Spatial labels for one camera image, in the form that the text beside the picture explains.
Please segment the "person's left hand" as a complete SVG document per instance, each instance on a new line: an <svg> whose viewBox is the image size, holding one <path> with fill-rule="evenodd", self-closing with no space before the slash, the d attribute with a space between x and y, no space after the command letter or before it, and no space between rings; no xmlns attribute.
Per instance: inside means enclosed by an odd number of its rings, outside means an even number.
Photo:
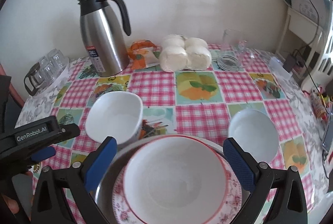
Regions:
<svg viewBox="0 0 333 224"><path fill-rule="evenodd" d="M2 195L2 197L3 197L4 201L6 202L7 206L9 207L9 209L11 210L11 212L13 214L17 214L19 211L18 203L15 200L7 197L6 195Z"/></svg>

